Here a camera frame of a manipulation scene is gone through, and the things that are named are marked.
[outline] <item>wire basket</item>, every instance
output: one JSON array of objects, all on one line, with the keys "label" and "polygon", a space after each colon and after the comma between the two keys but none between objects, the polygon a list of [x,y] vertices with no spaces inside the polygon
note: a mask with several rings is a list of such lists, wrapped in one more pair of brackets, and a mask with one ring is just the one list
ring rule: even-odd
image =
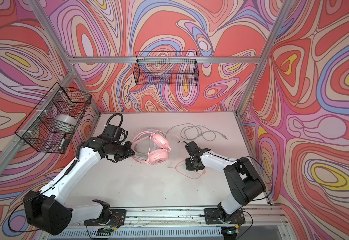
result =
[{"label": "wire basket", "polygon": [[91,103],[92,96],[89,93],[58,86],[57,90],[53,90],[54,86],[49,90],[55,94],[32,125],[26,130],[19,130],[33,111],[15,132],[38,152],[65,153]]},{"label": "wire basket", "polygon": [[139,51],[136,58],[133,71],[136,85],[197,85],[195,51]]}]

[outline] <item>pink ear cup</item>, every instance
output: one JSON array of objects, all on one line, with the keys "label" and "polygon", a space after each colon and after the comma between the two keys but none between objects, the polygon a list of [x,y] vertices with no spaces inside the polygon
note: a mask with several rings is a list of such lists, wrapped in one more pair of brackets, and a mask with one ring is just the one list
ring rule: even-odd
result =
[{"label": "pink ear cup", "polygon": [[172,150],[171,143],[168,142],[168,140],[166,140],[165,137],[163,137],[162,135],[153,132],[152,139],[153,139],[153,142],[157,144],[157,146],[163,148],[165,151],[170,152]]},{"label": "pink ear cup", "polygon": [[149,153],[148,162],[152,165],[164,163],[169,159],[169,152],[157,149]]}]

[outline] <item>gray cable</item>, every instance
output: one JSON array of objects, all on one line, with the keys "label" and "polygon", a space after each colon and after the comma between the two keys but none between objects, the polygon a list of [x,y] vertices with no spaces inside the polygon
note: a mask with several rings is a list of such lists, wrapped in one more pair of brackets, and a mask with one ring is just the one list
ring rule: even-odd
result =
[{"label": "gray cable", "polygon": [[[194,124],[192,124],[192,123],[183,123],[183,124],[179,124],[179,125],[173,126],[173,127],[171,127],[171,128],[166,132],[166,134],[168,134],[168,132],[169,132],[170,130],[172,130],[174,127],[178,127],[178,126],[182,126],[182,125],[186,125],[186,124],[190,124],[191,126],[183,127],[183,129],[181,129],[181,131],[180,131],[180,137],[182,137],[182,138],[185,139],[185,140],[193,141],[193,140],[195,140],[196,138],[202,136],[206,141],[210,141],[210,142],[211,142],[211,141],[213,141],[213,140],[216,139],[216,133],[220,134],[223,138],[228,139],[228,138],[227,138],[224,134],[222,134],[221,132],[218,132],[218,131],[215,131],[215,130],[210,130],[210,129],[207,128],[207,127],[204,127],[204,126],[201,126],[201,125],[194,125]],[[203,131],[201,130],[202,127],[205,128],[205,129],[207,129],[208,131],[203,132]],[[186,132],[187,132],[188,130],[191,130],[192,128],[196,128],[196,130],[197,130],[197,136],[194,137],[194,138],[188,138]],[[213,134],[215,135],[215,137],[214,137],[212,140],[206,139],[206,138],[204,137],[204,133],[207,133],[207,132],[213,133]]]}]

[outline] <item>psychedelic patterned wall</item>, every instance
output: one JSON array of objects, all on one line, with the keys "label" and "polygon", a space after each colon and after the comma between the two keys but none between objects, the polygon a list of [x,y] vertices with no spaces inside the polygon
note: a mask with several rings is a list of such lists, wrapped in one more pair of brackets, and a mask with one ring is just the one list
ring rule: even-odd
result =
[{"label": "psychedelic patterned wall", "polygon": [[76,64],[100,112],[234,111],[254,64],[211,64],[197,86],[141,86],[133,64]]},{"label": "psychedelic patterned wall", "polygon": [[297,1],[241,118],[298,239],[348,240],[349,1]]},{"label": "psychedelic patterned wall", "polygon": [[[67,73],[25,2],[0,1],[0,152],[48,89]],[[30,239],[39,233],[9,231],[9,213],[28,190],[38,190],[73,159],[77,143],[90,135],[94,118],[89,109],[65,154],[38,153],[25,145],[15,156],[0,176],[0,239]],[[31,229],[23,207],[14,213],[11,226]]]},{"label": "psychedelic patterned wall", "polygon": [[[138,0],[43,2],[72,56],[135,56],[188,51],[199,56],[259,56],[278,1]],[[235,110],[254,65],[201,64],[199,86],[135,86],[133,64],[76,68],[100,111]]]}]

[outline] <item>headphones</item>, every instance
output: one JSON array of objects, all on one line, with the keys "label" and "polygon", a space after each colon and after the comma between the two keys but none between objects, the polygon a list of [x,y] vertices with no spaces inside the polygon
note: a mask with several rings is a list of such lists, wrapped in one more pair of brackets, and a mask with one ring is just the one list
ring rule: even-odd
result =
[{"label": "headphones", "polygon": [[[132,158],[141,164],[160,164],[169,159],[169,152],[172,151],[170,142],[160,133],[159,130],[148,129],[148,131],[141,132],[134,137],[132,141],[132,150],[136,153]],[[139,152],[136,150],[138,143],[149,138],[149,150],[148,152]]]}]

